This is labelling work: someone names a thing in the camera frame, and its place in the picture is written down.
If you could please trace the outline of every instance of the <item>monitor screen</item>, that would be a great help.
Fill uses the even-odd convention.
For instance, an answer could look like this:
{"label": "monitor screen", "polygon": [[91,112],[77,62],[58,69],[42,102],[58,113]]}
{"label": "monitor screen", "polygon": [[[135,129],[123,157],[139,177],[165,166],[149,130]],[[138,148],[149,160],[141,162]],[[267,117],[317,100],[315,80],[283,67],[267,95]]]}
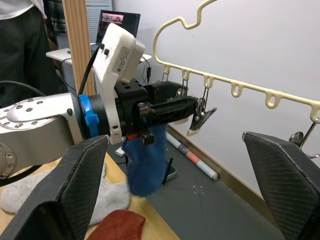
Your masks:
{"label": "monitor screen", "polygon": [[101,10],[96,43],[100,44],[110,23],[118,24],[135,38],[137,37],[140,14]]}

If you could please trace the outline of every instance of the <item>dark pants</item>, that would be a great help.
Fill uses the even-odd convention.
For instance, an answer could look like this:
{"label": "dark pants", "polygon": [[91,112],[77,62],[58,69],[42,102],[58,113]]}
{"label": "dark pants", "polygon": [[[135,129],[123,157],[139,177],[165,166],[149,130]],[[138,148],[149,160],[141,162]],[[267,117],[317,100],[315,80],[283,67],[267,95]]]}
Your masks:
{"label": "dark pants", "polygon": [[[34,6],[25,13],[0,20],[0,81],[10,80],[31,85],[46,95],[60,93],[43,16]],[[34,97],[13,86],[0,87],[0,106],[6,107]]]}

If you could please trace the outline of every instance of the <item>cream hanger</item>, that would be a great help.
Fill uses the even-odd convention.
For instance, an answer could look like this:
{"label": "cream hanger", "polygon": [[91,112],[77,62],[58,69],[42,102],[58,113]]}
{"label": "cream hanger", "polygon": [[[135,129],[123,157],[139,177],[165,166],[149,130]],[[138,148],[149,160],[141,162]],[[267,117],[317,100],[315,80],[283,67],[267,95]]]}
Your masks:
{"label": "cream hanger", "polygon": [[[206,0],[203,3],[200,4],[198,10],[197,10],[197,18],[196,18],[196,22],[193,24],[188,25],[186,20],[179,16],[176,17],[170,21],[168,21],[167,23],[165,23],[164,25],[162,25],[160,27],[160,29],[158,30],[158,32],[156,33],[155,37],[154,37],[154,41],[153,41],[153,55],[155,60],[159,63],[162,64],[164,67],[164,74],[169,75],[170,73],[170,68],[175,68],[175,69],[180,69],[182,70],[182,78],[185,81],[189,80],[190,77],[190,73],[193,74],[197,74],[197,75],[201,75],[204,77],[204,86],[207,89],[210,89],[214,83],[214,80],[218,80],[218,81],[222,81],[225,83],[229,83],[231,84],[231,94],[233,97],[238,98],[240,97],[242,91],[244,88],[247,89],[251,89],[257,92],[261,92],[261,93],[265,93],[266,98],[265,98],[265,105],[269,108],[269,109],[275,109],[279,103],[281,99],[287,99],[293,102],[297,102],[297,103],[301,103],[301,104],[306,104],[311,106],[311,113],[310,113],[310,118],[312,120],[312,122],[314,122],[317,118],[317,114],[318,111],[320,110],[320,101],[315,101],[315,100],[310,100],[307,98],[303,98],[303,97],[299,97],[299,96],[295,96],[295,95],[291,95],[291,94],[287,94],[281,91],[276,91],[276,90],[272,90],[272,89],[268,89],[268,88],[264,88],[264,87],[260,87],[260,86],[256,86],[256,85],[252,85],[252,84],[248,84],[242,81],[237,81],[237,80],[233,80],[230,78],[226,78],[226,77],[222,77],[222,76],[217,76],[211,73],[207,73],[207,72],[203,72],[203,71],[199,71],[199,70],[195,70],[195,69],[191,69],[185,66],[179,66],[176,64],[172,64],[169,62],[165,62],[162,61],[158,58],[157,55],[157,41],[158,41],[158,37],[160,35],[160,33],[167,28],[168,26],[176,23],[176,22],[181,22],[183,27],[186,30],[190,30],[190,29],[194,29],[196,27],[198,27],[201,23],[201,18],[202,18],[202,10],[204,7],[206,7],[207,5],[215,2],[217,0]],[[320,124],[320,118],[315,121],[317,124]]]}

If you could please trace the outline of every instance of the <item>red cloth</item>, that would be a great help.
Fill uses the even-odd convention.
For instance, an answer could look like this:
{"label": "red cloth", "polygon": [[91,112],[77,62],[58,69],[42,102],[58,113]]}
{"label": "red cloth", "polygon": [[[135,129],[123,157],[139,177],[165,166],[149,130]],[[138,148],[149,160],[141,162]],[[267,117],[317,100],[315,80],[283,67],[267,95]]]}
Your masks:
{"label": "red cloth", "polygon": [[88,240],[141,240],[146,218],[133,211],[115,210],[90,234]]}

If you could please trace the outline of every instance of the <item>white wall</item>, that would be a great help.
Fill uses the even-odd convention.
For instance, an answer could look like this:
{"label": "white wall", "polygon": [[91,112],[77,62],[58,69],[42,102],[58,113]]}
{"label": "white wall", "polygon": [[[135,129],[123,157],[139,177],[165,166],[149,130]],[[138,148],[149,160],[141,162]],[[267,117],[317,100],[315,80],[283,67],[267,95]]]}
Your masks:
{"label": "white wall", "polygon": [[[159,27],[177,16],[195,22],[201,2],[114,0],[113,4],[115,11],[141,14],[137,38],[145,44],[145,53],[152,54]],[[319,100],[319,12],[319,0],[218,0],[204,9],[199,27],[187,31],[175,23],[165,29],[158,55],[170,63]],[[163,66],[154,59],[150,63],[151,80],[161,80]],[[180,70],[172,69],[169,80],[180,83],[181,76]],[[189,87],[201,96],[203,78],[191,75]],[[264,94],[244,89],[240,98],[233,98],[231,85],[219,81],[209,92],[208,106],[216,106],[216,113],[190,140],[258,193],[243,131],[288,139],[294,132],[306,132],[311,124],[307,105],[281,100],[278,108],[268,109]],[[189,125],[175,127],[185,134]],[[319,132],[317,127],[306,151],[319,149]]]}

